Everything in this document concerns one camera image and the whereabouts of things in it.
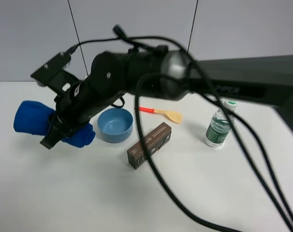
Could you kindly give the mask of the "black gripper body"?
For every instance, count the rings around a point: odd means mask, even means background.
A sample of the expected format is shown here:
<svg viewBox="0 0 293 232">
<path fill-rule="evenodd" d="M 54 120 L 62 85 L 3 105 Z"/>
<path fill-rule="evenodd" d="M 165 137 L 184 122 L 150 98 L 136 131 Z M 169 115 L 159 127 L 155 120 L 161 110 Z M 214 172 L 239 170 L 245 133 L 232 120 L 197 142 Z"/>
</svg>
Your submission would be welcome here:
<svg viewBox="0 0 293 232">
<path fill-rule="evenodd" d="M 124 94 L 124 78 L 89 76 L 79 81 L 75 76 L 56 76 L 55 92 L 55 128 L 76 131 Z"/>
</svg>

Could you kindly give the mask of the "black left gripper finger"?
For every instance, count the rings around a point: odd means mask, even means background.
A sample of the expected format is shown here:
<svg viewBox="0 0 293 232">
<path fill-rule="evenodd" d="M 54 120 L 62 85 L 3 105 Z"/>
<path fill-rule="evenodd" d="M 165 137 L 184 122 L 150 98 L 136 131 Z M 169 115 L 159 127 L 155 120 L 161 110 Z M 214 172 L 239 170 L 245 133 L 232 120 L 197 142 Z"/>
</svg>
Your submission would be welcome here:
<svg viewBox="0 0 293 232">
<path fill-rule="evenodd" d="M 51 122 L 45 137 L 40 141 L 40 144 L 47 149 L 53 148 L 61 140 L 71 137 L 75 133 L 75 128 L 61 123 L 58 120 Z"/>
</svg>

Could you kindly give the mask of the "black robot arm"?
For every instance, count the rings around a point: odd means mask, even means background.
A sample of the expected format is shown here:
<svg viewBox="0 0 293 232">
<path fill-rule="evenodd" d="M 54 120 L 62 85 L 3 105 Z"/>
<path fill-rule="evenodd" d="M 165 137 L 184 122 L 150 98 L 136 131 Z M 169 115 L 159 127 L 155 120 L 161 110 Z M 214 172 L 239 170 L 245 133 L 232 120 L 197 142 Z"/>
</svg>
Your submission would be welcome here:
<svg viewBox="0 0 293 232">
<path fill-rule="evenodd" d="M 54 147 L 126 93 L 178 101 L 190 92 L 273 106 L 293 132 L 293 55 L 190 60 L 182 51 L 98 54 L 83 81 L 64 70 L 70 52 L 57 54 L 32 77 L 56 93 L 56 114 L 41 144 Z"/>
</svg>

